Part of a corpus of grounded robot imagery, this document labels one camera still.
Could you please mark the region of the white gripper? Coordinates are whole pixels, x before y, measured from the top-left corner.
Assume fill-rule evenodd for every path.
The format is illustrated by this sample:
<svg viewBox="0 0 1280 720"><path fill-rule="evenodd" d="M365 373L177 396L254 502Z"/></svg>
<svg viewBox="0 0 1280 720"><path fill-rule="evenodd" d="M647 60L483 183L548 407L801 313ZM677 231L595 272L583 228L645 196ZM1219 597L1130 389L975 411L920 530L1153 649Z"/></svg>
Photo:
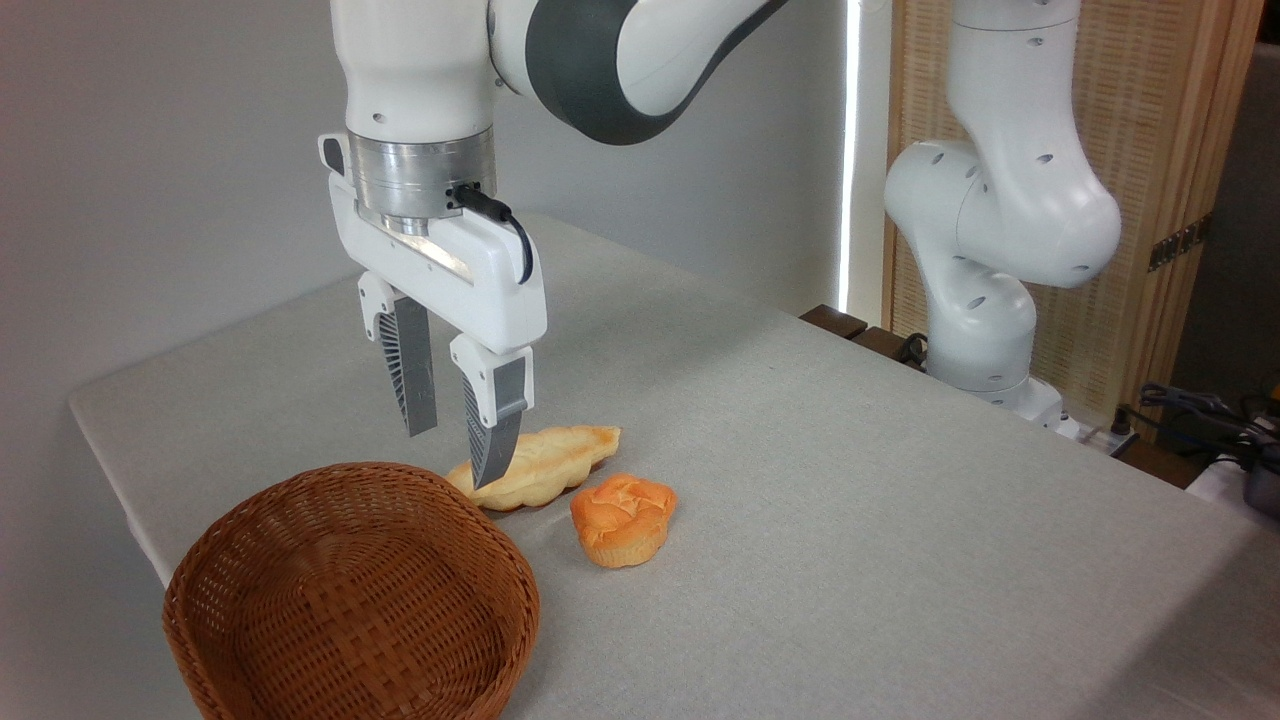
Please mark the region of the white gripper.
<svg viewBox="0 0 1280 720"><path fill-rule="evenodd" d="M324 135L319 155L340 242L358 278L365 333L381 350L408 436L436 427L430 315L461 333L474 488L508 470L534 400L532 350L547 331L538 251L508 222L458 199L497 186L493 137L393 143Z"/></svg>

